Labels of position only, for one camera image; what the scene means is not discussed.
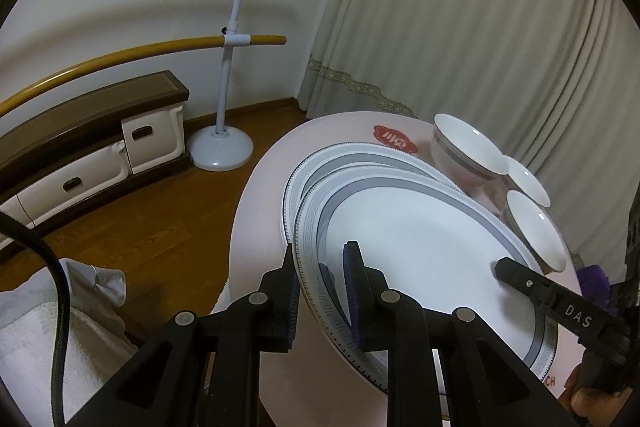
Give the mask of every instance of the pink table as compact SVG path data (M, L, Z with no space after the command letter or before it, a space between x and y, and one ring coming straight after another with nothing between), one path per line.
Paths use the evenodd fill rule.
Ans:
M291 172L304 158L340 142L385 142L408 152L417 149L415 156L433 164L432 135L432 124L413 118L350 112L306 122L279 140L255 167L238 204L229 252L231 300L257 290L262 275L282 265L286 248L280 231L282 197ZM490 204L481 193L474 197ZM566 270L550 279L580 293L570 259ZM584 349L572 333L559 330L558 351L545 379L556 396ZM346 363L302 298L293 349L286 355L262 356L260 399L278 427L386 425L386 395Z

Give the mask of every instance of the bowl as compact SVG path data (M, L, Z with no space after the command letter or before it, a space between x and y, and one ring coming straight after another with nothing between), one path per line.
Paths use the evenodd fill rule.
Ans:
M431 156L458 186L468 190L507 174L504 155L473 126L448 114L437 114L434 123Z
M507 190L519 190L545 208L551 204L545 187L529 170L520 162L505 156L509 166L509 172L502 177Z
M545 274L564 271L566 253L562 237L535 201L518 190L510 190L500 218L534 254Z

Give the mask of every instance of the hand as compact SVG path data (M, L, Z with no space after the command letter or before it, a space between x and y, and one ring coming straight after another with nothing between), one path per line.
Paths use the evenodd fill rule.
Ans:
M574 393L579 372L578 365L569 375L558 402L569 412L575 412L589 420L593 427L609 427L629 398L631 388L625 389L620 396L603 393L597 389L581 389Z

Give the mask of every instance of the curtain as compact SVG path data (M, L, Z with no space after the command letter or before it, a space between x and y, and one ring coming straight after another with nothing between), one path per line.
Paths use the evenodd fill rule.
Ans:
M621 0L329 0L298 100L310 118L468 121L545 185L572 252L618 281L640 178L639 50Z

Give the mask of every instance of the white drawer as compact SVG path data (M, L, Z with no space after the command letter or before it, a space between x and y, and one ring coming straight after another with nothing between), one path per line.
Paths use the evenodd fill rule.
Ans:
M39 225L72 204L121 182L129 173L121 140L36 181L19 192L18 199L33 222Z
M163 107L122 120L122 131L134 174L184 153L181 105Z
M33 228L33 221L27 216L20 201L18 201L18 196L14 196L10 200L6 200L3 204L0 204L0 210L8 216L13 217L16 221L20 221L20 223L26 225L28 229ZM13 239L0 233L0 250L12 242Z

